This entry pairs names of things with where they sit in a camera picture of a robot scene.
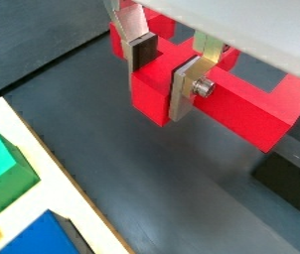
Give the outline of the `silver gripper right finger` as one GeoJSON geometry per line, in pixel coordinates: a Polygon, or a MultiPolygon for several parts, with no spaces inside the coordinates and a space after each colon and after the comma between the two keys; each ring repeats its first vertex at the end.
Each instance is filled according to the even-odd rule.
{"type": "Polygon", "coordinates": [[[196,32],[193,49],[202,55],[193,56],[174,71],[169,107],[173,121],[180,121],[192,111],[197,96],[208,97],[213,93],[216,83],[207,78],[207,73],[221,59],[224,46],[217,38],[196,32]]]}

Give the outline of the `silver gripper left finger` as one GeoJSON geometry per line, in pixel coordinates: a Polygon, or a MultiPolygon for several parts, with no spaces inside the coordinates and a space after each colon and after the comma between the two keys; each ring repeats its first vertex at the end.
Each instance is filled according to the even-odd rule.
{"type": "Polygon", "coordinates": [[[129,72],[146,66],[157,58],[158,36],[150,31],[144,7],[133,0],[103,0],[121,37],[129,72]]]}

